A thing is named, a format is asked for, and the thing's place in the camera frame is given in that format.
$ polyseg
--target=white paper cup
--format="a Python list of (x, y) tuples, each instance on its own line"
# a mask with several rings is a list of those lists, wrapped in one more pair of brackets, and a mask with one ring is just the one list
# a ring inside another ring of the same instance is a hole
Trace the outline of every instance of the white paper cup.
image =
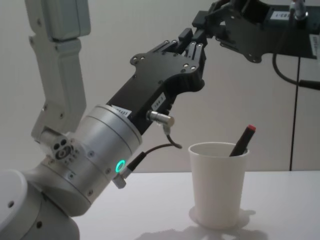
[(249, 151), (229, 157), (234, 144), (204, 142), (189, 147), (195, 214), (211, 229), (237, 224)]

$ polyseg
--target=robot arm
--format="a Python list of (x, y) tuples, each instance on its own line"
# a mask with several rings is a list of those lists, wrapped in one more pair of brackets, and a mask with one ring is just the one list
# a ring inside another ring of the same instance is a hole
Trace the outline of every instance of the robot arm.
[[(0, 174), (0, 189), (7, 193), (0, 196), (0, 240), (78, 240), (70, 217), (85, 214), (111, 181), (123, 187), (129, 174), (122, 170), (142, 134), (157, 121), (166, 124), (168, 135), (177, 95), (203, 88), (207, 38), (259, 63), (263, 54), (275, 53), (290, 15), (288, 6), (258, 0), (215, 2), (196, 16), (194, 34), (187, 28), (178, 40), (132, 56), (134, 75), (79, 124), (85, 98), (77, 38), (90, 32), (88, 1), (25, 1), (46, 97), (32, 136), (47, 157), (31, 171)], [(314, 59), (311, 39), (320, 32), (320, 8), (306, 12), (299, 3), (289, 40), (276, 53)]]

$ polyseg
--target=black marker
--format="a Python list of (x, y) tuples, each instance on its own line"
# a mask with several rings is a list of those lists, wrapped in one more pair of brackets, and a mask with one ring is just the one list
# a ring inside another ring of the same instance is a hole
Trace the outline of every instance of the black marker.
[(247, 126), (244, 133), (240, 137), (239, 141), (234, 146), (230, 154), (230, 157), (240, 156), (244, 154), (255, 132), (256, 132), (255, 126), (252, 126), (252, 125)]

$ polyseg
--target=white table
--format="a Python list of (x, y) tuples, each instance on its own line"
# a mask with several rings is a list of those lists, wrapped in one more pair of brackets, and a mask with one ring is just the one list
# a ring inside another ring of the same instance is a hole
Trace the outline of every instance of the white table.
[(320, 171), (247, 172), (232, 230), (198, 226), (193, 206), (191, 173), (137, 173), (75, 221), (81, 240), (318, 240)]

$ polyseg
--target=white sticker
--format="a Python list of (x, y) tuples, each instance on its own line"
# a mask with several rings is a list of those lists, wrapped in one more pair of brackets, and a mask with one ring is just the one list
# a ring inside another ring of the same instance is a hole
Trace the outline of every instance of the white sticker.
[(313, 54), (313, 56), (317, 56), (320, 54), (320, 50), (319, 50), (320, 36), (310, 34), (309, 37), (310, 37), (310, 44), (311, 44), (311, 48), (312, 48), (312, 54)]
[(113, 107), (114, 109), (117, 109), (126, 118), (132, 113), (132, 111), (125, 109), (125, 108), (122, 108), (122, 107), (119, 107), (119, 106), (111, 105), (111, 107)]
[(289, 11), (274, 11), (271, 16), (271, 20), (289, 20)]
[(152, 104), (152, 110), (156, 111), (158, 110), (158, 108), (161, 106), (161, 104), (164, 103), (164, 101), (166, 100), (166, 96), (164, 93), (161, 93), (161, 95), (155, 100), (155, 102)]

